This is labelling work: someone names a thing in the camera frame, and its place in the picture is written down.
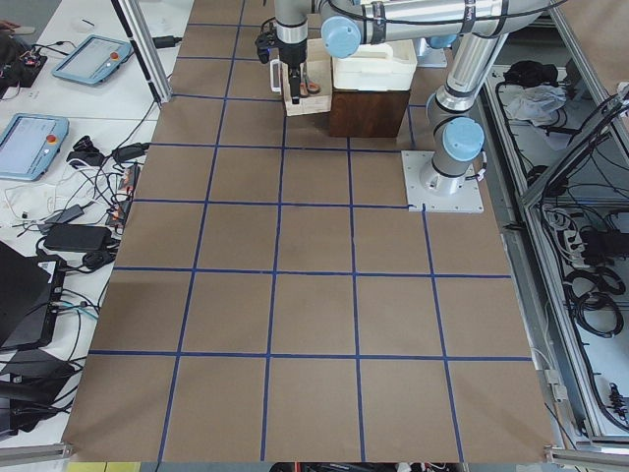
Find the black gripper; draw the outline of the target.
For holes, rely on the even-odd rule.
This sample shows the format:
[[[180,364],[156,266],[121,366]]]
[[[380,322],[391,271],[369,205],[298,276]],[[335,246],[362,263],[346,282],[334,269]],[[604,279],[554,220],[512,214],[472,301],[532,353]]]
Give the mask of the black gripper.
[[[261,64],[270,61],[270,50],[279,51],[279,59],[289,67],[288,79],[291,101],[296,104],[302,97],[300,66],[307,60],[308,20],[296,25],[285,25],[275,18],[262,23],[255,41],[257,58]]]

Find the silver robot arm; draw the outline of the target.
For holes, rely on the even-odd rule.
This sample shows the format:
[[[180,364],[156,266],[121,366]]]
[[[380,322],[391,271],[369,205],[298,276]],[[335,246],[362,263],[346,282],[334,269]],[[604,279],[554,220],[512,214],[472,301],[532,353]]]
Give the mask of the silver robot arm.
[[[540,14],[558,7],[556,1],[277,1],[274,15],[260,27],[257,56],[267,63],[277,49],[288,70],[289,95],[300,101],[300,83],[308,57],[308,17],[321,17],[321,37],[328,54],[348,58],[361,45],[388,41],[460,39],[445,83],[429,105],[435,128],[464,116],[472,108],[489,69],[509,33]]]

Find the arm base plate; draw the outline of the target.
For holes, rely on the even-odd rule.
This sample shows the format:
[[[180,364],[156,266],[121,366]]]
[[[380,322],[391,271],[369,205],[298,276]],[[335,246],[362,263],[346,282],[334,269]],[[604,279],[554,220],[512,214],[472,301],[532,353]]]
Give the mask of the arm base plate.
[[[459,177],[444,177],[432,166],[433,151],[403,150],[402,168],[407,207],[414,212],[482,213],[480,186],[469,163]]]

